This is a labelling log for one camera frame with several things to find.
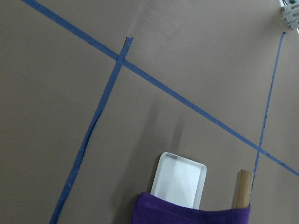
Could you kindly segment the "aluminium frame post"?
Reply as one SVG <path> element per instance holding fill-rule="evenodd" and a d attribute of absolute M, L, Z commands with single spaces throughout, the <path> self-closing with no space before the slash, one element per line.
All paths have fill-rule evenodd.
<path fill-rule="evenodd" d="M 299 32 L 299 1 L 298 0 L 280 0 L 281 17 L 291 30 Z"/>

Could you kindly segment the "wooden rack rod outer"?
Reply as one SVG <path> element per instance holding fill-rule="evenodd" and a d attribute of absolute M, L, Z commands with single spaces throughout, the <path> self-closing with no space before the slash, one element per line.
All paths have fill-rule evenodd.
<path fill-rule="evenodd" d="M 241 169 L 237 173 L 233 209 L 245 209 L 249 206 L 252 183 L 253 172 Z"/>

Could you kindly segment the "white towel rack base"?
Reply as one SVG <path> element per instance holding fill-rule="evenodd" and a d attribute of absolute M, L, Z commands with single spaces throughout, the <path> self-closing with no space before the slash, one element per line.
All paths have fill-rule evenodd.
<path fill-rule="evenodd" d="M 150 193 L 178 206 L 199 209 L 207 168 L 204 164 L 164 152 Z"/>

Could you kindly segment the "purple towel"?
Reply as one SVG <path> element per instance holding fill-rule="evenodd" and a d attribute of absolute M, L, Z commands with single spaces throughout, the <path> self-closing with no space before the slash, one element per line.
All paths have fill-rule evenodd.
<path fill-rule="evenodd" d="M 141 193 L 134 205 L 132 224 L 248 224 L 251 208 L 203 211 L 186 208 Z"/>

